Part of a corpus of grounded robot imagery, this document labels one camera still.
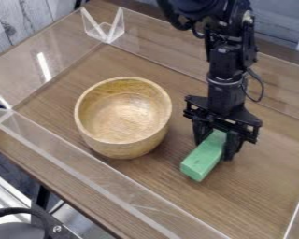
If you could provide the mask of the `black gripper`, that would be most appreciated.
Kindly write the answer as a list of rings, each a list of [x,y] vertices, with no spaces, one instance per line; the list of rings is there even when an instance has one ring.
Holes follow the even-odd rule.
[[[199,145],[214,129],[227,133],[223,160],[231,161],[243,141],[255,143],[262,120],[245,107],[249,81],[230,85],[209,84],[209,96],[187,95],[183,116],[194,123],[195,143]]]

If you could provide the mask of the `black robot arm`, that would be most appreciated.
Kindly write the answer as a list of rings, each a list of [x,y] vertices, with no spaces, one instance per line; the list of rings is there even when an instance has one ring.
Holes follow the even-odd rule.
[[[257,62],[255,16],[250,0],[158,0],[170,24],[205,41],[209,95],[186,97],[185,117],[201,144],[214,131],[226,134],[221,159],[229,161],[245,143],[255,143],[262,120],[246,108],[249,79]]]

